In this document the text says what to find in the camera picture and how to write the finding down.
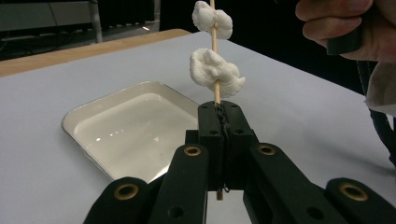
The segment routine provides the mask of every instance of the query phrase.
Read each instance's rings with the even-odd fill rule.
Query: sleeve
[[[396,117],[396,63],[378,63],[370,77],[367,106]]]

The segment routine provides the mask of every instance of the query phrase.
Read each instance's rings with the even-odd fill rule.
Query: hand
[[[304,36],[323,47],[328,38],[345,35],[361,24],[361,48],[342,56],[396,63],[395,0],[300,0],[296,16],[306,21]]]

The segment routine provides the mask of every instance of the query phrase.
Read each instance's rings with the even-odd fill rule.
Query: white marshmallow
[[[233,34],[233,20],[223,10],[215,10],[204,1],[195,3],[192,21],[200,31],[212,35],[212,26],[216,27],[218,39],[228,39]]]
[[[239,69],[227,63],[212,49],[198,49],[190,56],[190,76],[201,86],[213,91],[216,80],[220,85],[220,97],[228,98],[239,92],[246,79],[239,77]]]

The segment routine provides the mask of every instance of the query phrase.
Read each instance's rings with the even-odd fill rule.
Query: white tray
[[[197,129],[195,102],[158,82],[144,82],[64,116],[62,127],[112,179],[150,182],[165,173],[186,130]]]

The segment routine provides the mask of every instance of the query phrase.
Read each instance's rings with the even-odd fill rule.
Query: white table
[[[81,223],[110,180],[63,132],[71,109],[134,84],[162,82],[198,104],[212,92],[189,76],[206,33],[0,78],[0,223]],[[394,167],[364,98],[229,41],[219,54],[247,83],[240,105],[262,142],[281,147],[315,184],[356,179],[396,205]],[[215,202],[207,223],[248,223],[241,192]]]

